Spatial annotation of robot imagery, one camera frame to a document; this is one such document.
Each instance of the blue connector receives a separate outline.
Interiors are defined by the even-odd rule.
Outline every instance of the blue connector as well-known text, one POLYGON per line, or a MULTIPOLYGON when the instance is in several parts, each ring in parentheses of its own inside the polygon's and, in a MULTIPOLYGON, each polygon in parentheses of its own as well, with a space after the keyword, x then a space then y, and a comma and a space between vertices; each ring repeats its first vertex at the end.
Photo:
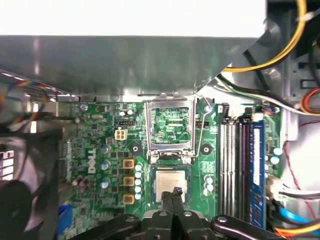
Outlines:
POLYGON ((72 225, 72 206, 71 205, 61 205, 58 212, 58 226, 56 229, 56 234, 59 236, 67 228, 72 225))

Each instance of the white power connector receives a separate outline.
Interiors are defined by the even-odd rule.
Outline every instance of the white power connector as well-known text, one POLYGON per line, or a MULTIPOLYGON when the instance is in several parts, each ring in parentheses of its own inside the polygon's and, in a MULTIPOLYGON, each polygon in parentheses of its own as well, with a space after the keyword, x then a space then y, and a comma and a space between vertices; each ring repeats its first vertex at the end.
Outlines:
POLYGON ((270 199, 274 199, 276 201, 280 200, 279 192, 282 192, 284 182, 275 176, 269 176, 266 179, 266 195, 270 199))

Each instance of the yellow cable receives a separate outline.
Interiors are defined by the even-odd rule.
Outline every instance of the yellow cable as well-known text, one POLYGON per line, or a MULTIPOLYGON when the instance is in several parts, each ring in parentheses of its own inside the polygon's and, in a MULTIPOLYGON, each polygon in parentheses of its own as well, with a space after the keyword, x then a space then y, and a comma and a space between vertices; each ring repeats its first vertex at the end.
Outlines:
POLYGON ((248 66, 248 67, 226 67, 223 71, 229 73, 243 73, 248 71, 255 71, 261 68, 270 67, 273 64, 276 64, 281 59, 285 58, 298 44, 303 31, 305 29, 306 22, 304 16, 307 13, 307 3, 306 0, 296 0, 296 5, 298 9, 298 24, 296 30, 286 47, 273 59, 269 60, 266 63, 257 65, 257 66, 248 66))
POLYGON ((297 228, 297 229, 285 229, 285 228, 278 228, 278 227, 275 227, 274 229, 282 233, 283 235, 285 235, 285 233, 297 235, 297 234, 305 234, 305 233, 313 232, 315 230, 318 230, 319 228, 320 228, 320 223, 317 223, 312 226, 297 228))

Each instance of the screw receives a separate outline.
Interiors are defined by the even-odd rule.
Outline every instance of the screw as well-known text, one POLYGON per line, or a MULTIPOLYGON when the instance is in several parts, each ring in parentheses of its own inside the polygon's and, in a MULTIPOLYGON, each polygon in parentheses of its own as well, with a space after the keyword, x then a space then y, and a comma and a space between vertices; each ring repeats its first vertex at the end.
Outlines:
POLYGON ((164 217, 164 216, 167 216, 167 215, 168 214, 165 211, 162 211, 162 212, 159 213, 159 216, 161 216, 161 217, 164 217))
POLYGON ((135 219, 134 219, 132 216, 130 216, 130 217, 128 217, 125 221, 126 221, 127 223, 132 223, 132 222, 135 221, 135 219))
POLYGON ((218 217, 218 221, 220 223, 225 223, 227 221, 227 219, 224 216, 220 216, 220 217, 218 217))
POLYGON ((192 216, 192 213, 189 212, 189 211, 185 211, 185 212, 183 213, 183 215, 185 215, 186 217, 190 217, 190 216, 192 216))

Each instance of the ram slot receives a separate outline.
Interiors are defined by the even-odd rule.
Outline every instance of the ram slot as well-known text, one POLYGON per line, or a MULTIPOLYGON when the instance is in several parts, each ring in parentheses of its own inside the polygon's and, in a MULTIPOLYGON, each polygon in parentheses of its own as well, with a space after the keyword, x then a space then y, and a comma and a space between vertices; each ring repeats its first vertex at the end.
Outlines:
POLYGON ((239 123, 237 130, 236 143, 236 217, 241 220, 248 220, 250 204, 246 199, 250 195, 249 185, 250 176, 248 170, 250 169, 250 124, 239 123))
POLYGON ((231 189, 231 201, 230 201, 230 215, 235 217, 236 214, 236 125, 231 126, 231 158, 230 158, 230 189, 231 189))
POLYGON ((222 124, 220 126, 220 198, 219 206, 222 214, 227 213, 227 125, 222 124))
POLYGON ((223 214, 236 213, 236 124, 220 127, 220 206, 223 214))

